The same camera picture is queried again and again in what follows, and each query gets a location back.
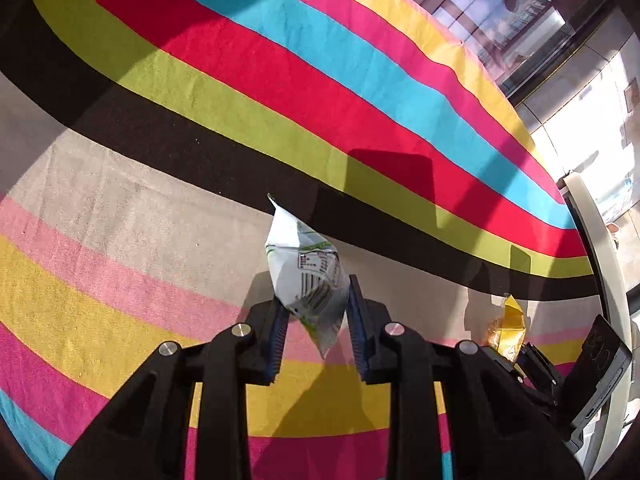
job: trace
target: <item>pink stripe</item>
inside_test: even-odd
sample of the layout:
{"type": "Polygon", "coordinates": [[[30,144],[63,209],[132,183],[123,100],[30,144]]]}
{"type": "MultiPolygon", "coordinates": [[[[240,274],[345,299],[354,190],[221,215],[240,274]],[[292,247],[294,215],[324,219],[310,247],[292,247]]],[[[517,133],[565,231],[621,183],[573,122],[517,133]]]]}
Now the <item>pink stripe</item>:
{"type": "MultiPolygon", "coordinates": [[[[193,479],[197,430],[187,436],[185,478],[193,479]]],[[[385,476],[388,430],[340,437],[251,437],[254,480],[378,480],[385,476]]]]}
{"type": "Polygon", "coordinates": [[[320,10],[366,40],[416,81],[446,97],[471,127],[505,158],[520,168],[556,202],[563,204],[558,187],[542,165],[465,89],[456,73],[424,55],[418,46],[368,7],[354,0],[300,0],[320,10]]]}
{"type": "MultiPolygon", "coordinates": [[[[240,316],[238,306],[178,288],[84,247],[48,226],[11,197],[0,202],[0,234],[39,266],[83,294],[139,320],[176,334],[208,341],[240,316]]],[[[326,357],[330,364],[353,363],[348,331],[326,357]]],[[[284,358],[321,363],[300,323],[290,323],[284,358]]]]}
{"type": "MultiPolygon", "coordinates": [[[[0,348],[4,350],[0,389],[37,424],[73,444],[107,399],[44,362],[2,323],[0,348]]],[[[196,434],[190,428],[187,468],[191,471],[196,434]]],[[[388,430],[312,438],[251,436],[254,478],[378,479],[385,474],[387,438],[388,430]]]]}
{"type": "MultiPolygon", "coordinates": [[[[569,372],[572,370],[574,365],[575,363],[563,363],[561,365],[556,365],[556,370],[562,377],[567,377],[567,375],[569,375],[569,372]]],[[[531,384],[531,381],[529,380],[529,378],[525,378],[524,383],[527,386],[533,387],[533,384],[531,384]]]]}
{"type": "Polygon", "coordinates": [[[564,343],[566,341],[584,341],[587,339],[589,330],[591,330],[591,325],[582,326],[580,328],[567,328],[566,330],[553,332],[552,334],[536,334],[531,337],[527,337],[527,341],[536,346],[554,345],[564,343]]]}

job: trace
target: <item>white snack bag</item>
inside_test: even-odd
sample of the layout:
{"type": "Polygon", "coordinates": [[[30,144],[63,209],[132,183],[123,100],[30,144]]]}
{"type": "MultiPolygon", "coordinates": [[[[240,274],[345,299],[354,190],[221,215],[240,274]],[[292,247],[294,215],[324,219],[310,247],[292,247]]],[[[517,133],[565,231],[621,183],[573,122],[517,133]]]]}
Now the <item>white snack bag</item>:
{"type": "Polygon", "coordinates": [[[264,247],[275,295],[305,326],[322,358],[335,343],[349,279],[334,245],[286,209],[276,208],[264,247]]]}

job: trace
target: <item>beige stripe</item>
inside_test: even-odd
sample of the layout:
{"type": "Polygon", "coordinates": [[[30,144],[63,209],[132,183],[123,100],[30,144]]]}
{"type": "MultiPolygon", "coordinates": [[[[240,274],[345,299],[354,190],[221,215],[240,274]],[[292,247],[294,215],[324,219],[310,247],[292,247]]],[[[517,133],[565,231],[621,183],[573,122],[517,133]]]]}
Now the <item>beige stripe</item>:
{"type": "MultiPolygon", "coordinates": [[[[264,256],[270,215],[66,129],[1,74],[0,127],[7,146],[0,167],[16,153],[23,165],[34,161],[9,195],[67,237],[209,298],[245,306],[271,298],[264,256]]],[[[501,298],[333,241],[365,295],[385,303],[395,319],[425,338],[478,337],[497,315],[501,298]]],[[[531,318],[531,335],[581,328],[600,311],[597,297],[521,303],[531,318]]]]}

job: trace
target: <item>floor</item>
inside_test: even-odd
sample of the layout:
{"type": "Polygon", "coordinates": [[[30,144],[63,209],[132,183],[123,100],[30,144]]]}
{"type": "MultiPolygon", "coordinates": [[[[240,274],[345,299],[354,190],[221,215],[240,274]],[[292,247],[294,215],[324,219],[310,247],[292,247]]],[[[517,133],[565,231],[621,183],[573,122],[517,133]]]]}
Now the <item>floor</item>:
{"type": "Polygon", "coordinates": [[[640,283],[640,203],[615,221],[620,227],[618,262],[625,279],[626,290],[640,283]]]}
{"type": "Polygon", "coordinates": [[[578,171],[605,222],[640,200],[640,40],[617,10],[516,111],[555,179],[578,171]]]}

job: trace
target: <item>red stripe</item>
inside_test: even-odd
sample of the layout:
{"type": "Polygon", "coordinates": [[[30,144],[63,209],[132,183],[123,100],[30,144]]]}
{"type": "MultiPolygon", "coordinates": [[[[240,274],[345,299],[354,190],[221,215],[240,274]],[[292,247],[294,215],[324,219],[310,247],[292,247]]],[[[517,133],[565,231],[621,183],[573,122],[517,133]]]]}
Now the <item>red stripe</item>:
{"type": "Polygon", "coordinates": [[[585,254],[577,230],[533,217],[285,48],[196,1],[97,1],[155,46],[477,227],[543,254],[585,254]]]}
{"type": "Polygon", "coordinates": [[[507,160],[520,168],[556,202],[564,199],[542,165],[463,87],[454,70],[432,61],[420,48],[369,7],[354,0],[300,0],[368,41],[409,76],[447,98],[456,113],[507,160]]]}
{"type": "Polygon", "coordinates": [[[449,436],[447,413],[438,415],[438,427],[440,428],[440,451],[444,454],[447,451],[451,451],[451,437],[449,436]]]}

